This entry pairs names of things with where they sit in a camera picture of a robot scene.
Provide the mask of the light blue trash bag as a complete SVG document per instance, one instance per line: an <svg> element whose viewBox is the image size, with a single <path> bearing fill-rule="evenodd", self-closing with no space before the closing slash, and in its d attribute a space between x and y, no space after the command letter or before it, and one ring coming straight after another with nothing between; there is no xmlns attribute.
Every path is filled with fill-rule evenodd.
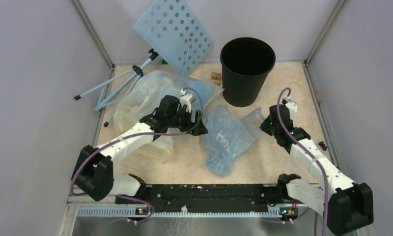
<svg viewBox="0 0 393 236"><path fill-rule="evenodd" d="M265 120L258 107L242 118L232 114L227 105L218 105L205 118L208 134L202 136L208 154L207 169L219 176L231 174L237 157L258 139L260 125Z"/></svg>

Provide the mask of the black plastic trash bin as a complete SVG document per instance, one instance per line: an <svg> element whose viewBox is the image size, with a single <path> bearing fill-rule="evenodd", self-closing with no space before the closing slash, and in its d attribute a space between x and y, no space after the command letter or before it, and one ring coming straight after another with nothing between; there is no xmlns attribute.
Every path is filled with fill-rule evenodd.
<svg viewBox="0 0 393 236"><path fill-rule="evenodd" d="M223 46L220 62L225 101L235 107L247 107L256 101L273 70L276 54L260 39L240 37Z"/></svg>

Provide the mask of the translucent yellowish trash bag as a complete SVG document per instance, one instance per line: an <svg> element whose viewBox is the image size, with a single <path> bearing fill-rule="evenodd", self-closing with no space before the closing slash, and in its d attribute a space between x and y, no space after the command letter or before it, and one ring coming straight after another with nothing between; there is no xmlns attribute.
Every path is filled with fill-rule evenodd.
<svg viewBox="0 0 393 236"><path fill-rule="evenodd" d="M120 136L132 128L140 118L150 114L160 105L165 95L181 97L185 87L194 88L201 96L204 110L223 91L213 82L198 80L188 76L154 70L135 84L134 88L116 106L113 116L115 135ZM164 163L174 156L174 141L180 137L162 136L156 141L137 149L140 154L156 163Z"/></svg>

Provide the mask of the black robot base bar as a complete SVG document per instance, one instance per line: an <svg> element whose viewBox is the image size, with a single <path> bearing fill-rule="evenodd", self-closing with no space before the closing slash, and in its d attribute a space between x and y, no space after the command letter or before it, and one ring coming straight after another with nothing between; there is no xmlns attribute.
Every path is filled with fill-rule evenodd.
<svg viewBox="0 0 393 236"><path fill-rule="evenodd" d="M275 184L154 184L140 188L135 196L152 204L157 213L267 212L271 207L298 201L283 199Z"/></svg>

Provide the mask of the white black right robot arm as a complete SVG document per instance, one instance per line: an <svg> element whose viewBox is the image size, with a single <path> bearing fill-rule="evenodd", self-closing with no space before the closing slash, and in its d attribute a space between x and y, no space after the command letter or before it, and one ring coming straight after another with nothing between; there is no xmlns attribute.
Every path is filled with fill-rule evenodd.
<svg viewBox="0 0 393 236"><path fill-rule="evenodd" d="M287 105L273 105L260 129L296 158L319 184L314 187L297 174L281 174L277 198L297 200L322 216L326 227L343 236L373 224L373 193L366 183L356 183L339 170L315 145L310 135L294 127Z"/></svg>

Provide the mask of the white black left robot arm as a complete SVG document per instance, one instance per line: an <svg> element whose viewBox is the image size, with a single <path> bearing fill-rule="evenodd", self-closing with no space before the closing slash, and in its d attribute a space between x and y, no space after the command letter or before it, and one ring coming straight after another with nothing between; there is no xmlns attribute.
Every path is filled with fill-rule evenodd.
<svg viewBox="0 0 393 236"><path fill-rule="evenodd" d="M133 174L116 176L116 164L161 136L207 134L202 111L192 110L196 99L200 97L186 92L180 98L166 95L154 111L125 133L103 145L83 147L71 178L71 195L77 195L74 188L78 187L81 195L86 194L96 202L108 195L124 195L133 203L142 202L146 196L143 180Z"/></svg>

